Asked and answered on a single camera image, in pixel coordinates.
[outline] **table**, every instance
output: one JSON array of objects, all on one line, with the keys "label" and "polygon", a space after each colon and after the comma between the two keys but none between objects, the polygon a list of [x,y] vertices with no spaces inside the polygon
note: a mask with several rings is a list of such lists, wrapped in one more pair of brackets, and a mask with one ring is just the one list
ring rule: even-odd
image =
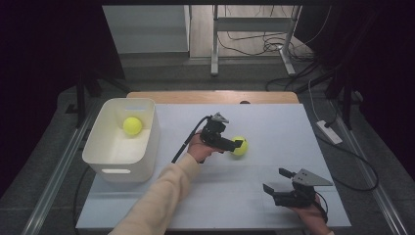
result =
[{"label": "table", "polygon": [[[80,231],[111,230],[171,161],[197,121],[218,110],[230,120],[223,136],[236,135],[243,126],[250,148],[238,161],[229,153],[206,160],[169,230],[303,228],[296,214],[274,206],[262,183],[291,191],[291,180],[279,176],[278,167],[292,171],[304,167],[333,181],[305,110],[292,92],[133,92],[127,98],[151,98],[157,103],[161,140],[155,172],[144,183],[111,183],[96,175],[77,223]],[[240,104],[246,101],[251,104]],[[330,206],[329,226],[350,226],[336,187],[320,186],[316,191]]]}]

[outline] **sweater sleeve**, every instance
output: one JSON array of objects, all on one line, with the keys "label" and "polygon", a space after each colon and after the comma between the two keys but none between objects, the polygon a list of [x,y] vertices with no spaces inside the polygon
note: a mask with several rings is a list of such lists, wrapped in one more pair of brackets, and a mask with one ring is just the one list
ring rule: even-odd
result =
[{"label": "sweater sleeve", "polygon": [[199,164],[187,153],[176,164],[169,164],[110,234],[164,234],[199,171]]}]

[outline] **tennis ball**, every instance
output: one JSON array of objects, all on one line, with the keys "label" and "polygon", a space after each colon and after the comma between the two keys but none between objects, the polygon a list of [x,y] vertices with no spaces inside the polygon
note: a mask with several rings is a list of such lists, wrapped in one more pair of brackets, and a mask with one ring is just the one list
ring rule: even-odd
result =
[{"label": "tennis ball", "polygon": [[137,117],[128,117],[125,119],[124,124],[122,125],[125,133],[129,135],[136,135],[140,133],[143,128],[143,123]]},{"label": "tennis ball", "polygon": [[231,152],[233,155],[236,156],[243,156],[247,150],[248,150],[248,141],[247,139],[245,139],[243,136],[235,136],[232,138],[232,141],[236,141],[236,140],[242,140],[242,145],[239,148],[236,148],[233,152]]}]

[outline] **wooden panel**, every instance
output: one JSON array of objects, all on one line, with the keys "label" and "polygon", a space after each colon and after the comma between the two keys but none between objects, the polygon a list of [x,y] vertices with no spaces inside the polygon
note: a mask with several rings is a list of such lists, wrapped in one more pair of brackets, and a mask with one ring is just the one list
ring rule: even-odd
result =
[{"label": "wooden panel", "polygon": [[131,92],[127,98],[149,98],[158,104],[298,104],[294,92],[275,91],[162,91]]}]

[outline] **white table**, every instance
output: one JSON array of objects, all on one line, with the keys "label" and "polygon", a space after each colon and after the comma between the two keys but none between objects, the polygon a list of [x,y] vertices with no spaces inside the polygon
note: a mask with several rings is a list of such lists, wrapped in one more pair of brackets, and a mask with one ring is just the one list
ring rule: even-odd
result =
[{"label": "white table", "polygon": [[[230,120],[222,136],[245,136],[249,150],[239,160],[230,153],[208,158],[168,229],[303,228],[295,213],[275,207],[262,190],[262,183],[281,192],[293,189],[291,180],[278,173],[279,167],[295,172],[305,168],[333,182],[301,104],[157,105],[161,139],[153,177],[141,184],[119,184],[97,175],[76,227],[111,230],[171,162],[198,121],[216,112]],[[329,205],[328,225],[350,226],[336,187],[315,189]]]}]

